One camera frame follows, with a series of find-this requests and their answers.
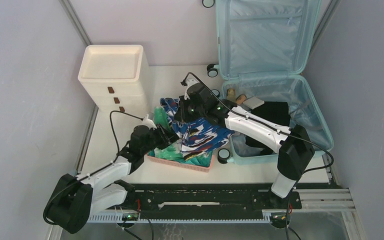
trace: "white box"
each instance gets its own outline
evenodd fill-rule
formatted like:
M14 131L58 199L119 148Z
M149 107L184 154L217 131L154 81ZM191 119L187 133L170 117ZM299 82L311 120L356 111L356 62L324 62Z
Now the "white box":
M88 46L78 80L101 111L123 107L144 116L151 110L154 81L141 45Z

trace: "black cable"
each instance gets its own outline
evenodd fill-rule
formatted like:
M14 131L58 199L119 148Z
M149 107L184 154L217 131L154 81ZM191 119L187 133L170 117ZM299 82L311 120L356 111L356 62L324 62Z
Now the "black cable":
M109 123L111 124L112 135L114 135L115 144L117 145L117 154L118 154L118 153L120 152L120 145L119 145L119 140L117 139L117 136L116 136L116 131L114 130L113 113L121 113L121 114L125 114L125 115L127 115L127 116L130 116L130 117L135 118L135 119L139 119L139 120L141 120L141 121L143 121L144 119L143 119L143 118L140 118L140 117L138 117L138 116L129 114L129 113L124 112L124 111L117 111L117 110L114 110L114 111L111 111L111 112L109 113Z
M154 240L154 226L152 225L151 220L142 211L136 210L136 209L133 209L133 208L129 208L127 206L122 206L122 205L117 205L117 207L119 207L121 210L123 210L123 208L124 208L124 209L127 209L127 210L135 211L138 214L140 214L141 216L143 215L146 218L146 220L148 221L148 223L149 223L149 226L151 228L152 240Z
M296 231L294 231L290 226L288 226L289 230L291 230L295 236L299 239L299 240L302 240L301 237L298 235L298 233Z
M288 216L289 216L289 198L287 199L287 208L286 208L286 218L285 218L285 232L286 239L289 240L289 231L288 231Z
M136 234L134 234L133 232L129 231L127 228L124 228L123 231L125 231L126 233L132 235L133 237L135 237L137 240L142 240L140 237L138 237Z
M194 76L194 77L196 78L196 80L198 80L198 82L200 82L202 85L204 85L204 87L205 87L207 90L209 90L209 92L211 93L211 95L213 95L213 96L215 97L215 99L217 99L217 101L218 101L221 105L223 105L223 107L225 107L226 109L228 109L228 110L229 110L230 112L232 112L233 114L236 114L236 115L238 115L238 116L240 116L240 117L243 117L243 118L245 118L245 119L250 119L250 120L255 121L255 122L259 123L259 124L262 124L262 125L268 127L269 129L271 129L271 130L273 130L273 131L275 131L275 132L278 132L279 134L283 134L283 135L286 135L286 136L288 136L288 137L292 137L292 138L294 138L294 139L302 140L302 141L304 141L304 142L306 142L306 143L309 143L309 144L315 146L316 148L322 150L323 152L325 152L325 153L329 156L329 158L330 158L330 163L329 163L329 164L327 164L327 165L325 165L325 166L319 166L319 167L314 167L314 168L307 169L307 170L305 170L305 171L303 172L303 174L308 173L308 172L310 172L310 171L314 171L314 170L327 169L327 168L331 167L331 166L334 164L334 156L333 156L330 152L328 152L328 150L324 149L323 147L319 146L318 144L316 144L316 143L314 143L314 142L312 142L312 141L308 141L308 140L306 140L306 139L303 139L303 138L301 138L301 137L294 136L294 135L291 135L291 134L289 134L289 133L280 131L280 130L278 131L278 129L276 129L275 127L270 126L269 124L267 124L267 123L265 123L265 122L262 122L262 121L260 121L260 120L258 120L258 119L252 118L252 117L247 117L247 116L245 116L245 115L243 115L243 114L241 114L241 113L238 113L238 112L233 111L233 110L230 109L228 106L226 106L226 105L225 105L225 104L224 104L224 103L223 103L223 102L222 102L222 101L221 101L221 100L220 100L220 99L213 93L213 91L211 91L211 89L210 89L205 83L203 83L203 81L202 81L201 79L199 79L199 77L197 77L193 72L188 72L187 75L186 75L186 77L184 77L182 83L185 83L185 82L186 82L186 79L188 78L189 75Z

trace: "pink tray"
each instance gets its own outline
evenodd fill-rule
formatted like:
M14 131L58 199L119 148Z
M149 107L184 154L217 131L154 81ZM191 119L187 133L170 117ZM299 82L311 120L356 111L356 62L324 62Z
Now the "pink tray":
M175 167L179 167L179 168L190 169L190 170L208 173L210 171L211 167L213 166L214 161L216 160L216 155L213 154L211 156L211 162L209 163L209 167L183 164L183 163L179 163L176 161L165 160L165 159L156 158L156 157L149 156L149 155L148 155L148 158L149 158L149 160L151 160L151 162L154 162L154 163L166 164L166 165L175 166Z

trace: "suitcase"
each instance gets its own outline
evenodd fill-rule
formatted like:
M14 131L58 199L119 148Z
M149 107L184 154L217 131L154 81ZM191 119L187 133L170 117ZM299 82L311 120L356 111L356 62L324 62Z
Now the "suitcase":
M217 0L218 65L207 67L225 80L222 96L234 88L266 102L287 102L290 127L299 124L311 141L331 150L331 132L307 80L300 75L310 53L321 0ZM229 162L276 162L277 154L255 156L258 149L245 144L244 135L230 138ZM323 155L315 149L314 158Z

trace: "white tabletop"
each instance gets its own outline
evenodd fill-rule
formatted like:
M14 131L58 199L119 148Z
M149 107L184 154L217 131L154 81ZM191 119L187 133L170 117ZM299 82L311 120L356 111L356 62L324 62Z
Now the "white tabletop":
M188 72L196 74L210 89L221 89L223 80L217 76L207 76L205 65L194 66L153 66L150 67L155 80L153 107L159 106L161 97L178 98L185 93L180 81ZM117 138L122 148L130 139L133 128L141 123L135 118L113 113L113 123ZM92 172L114 159L117 152L116 143L111 131L109 114L98 111L92 135L84 159L82 173ZM311 160L308 168L323 166L321 157ZM131 184L243 184L272 183L278 174L277 163L236 165L220 164L215 161L211 170L199 172L181 167L151 162L147 157L142 166L123 180ZM300 183L327 183L326 170L315 170L304 174Z

